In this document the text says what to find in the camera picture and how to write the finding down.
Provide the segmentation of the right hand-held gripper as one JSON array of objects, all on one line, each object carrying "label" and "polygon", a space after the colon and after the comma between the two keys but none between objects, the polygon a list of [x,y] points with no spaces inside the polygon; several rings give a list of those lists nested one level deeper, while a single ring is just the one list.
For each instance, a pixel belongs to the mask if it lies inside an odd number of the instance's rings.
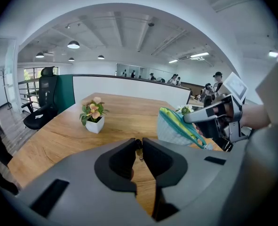
[{"label": "right hand-held gripper", "polygon": [[246,84],[231,73],[205,97],[203,109],[185,114],[183,120],[195,123],[204,137],[212,138],[222,150],[231,151],[235,142],[248,137],[241,132],[240,123],[247,91]]}]

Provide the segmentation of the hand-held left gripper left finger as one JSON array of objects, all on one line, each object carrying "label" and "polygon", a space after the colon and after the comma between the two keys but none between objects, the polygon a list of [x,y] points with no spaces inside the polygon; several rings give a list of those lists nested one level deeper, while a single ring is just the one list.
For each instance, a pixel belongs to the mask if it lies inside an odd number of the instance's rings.
[{"label": "hand-held left gripper left finger", "polygon": [[131,181],[136,146],[131,138],[72,154],[18,195],[2,194],[24,225],[150,226]]}]

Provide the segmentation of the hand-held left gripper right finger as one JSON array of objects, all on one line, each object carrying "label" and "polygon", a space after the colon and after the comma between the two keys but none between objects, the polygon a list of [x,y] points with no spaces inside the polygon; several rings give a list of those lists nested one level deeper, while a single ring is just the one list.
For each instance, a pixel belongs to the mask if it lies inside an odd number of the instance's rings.
[{"label": "hand-held left gripper right finger", "polygon": [[156,179],[152,217],[163,226],[220,226],[246,151],[197,149],[143,138],[143,158]]}]

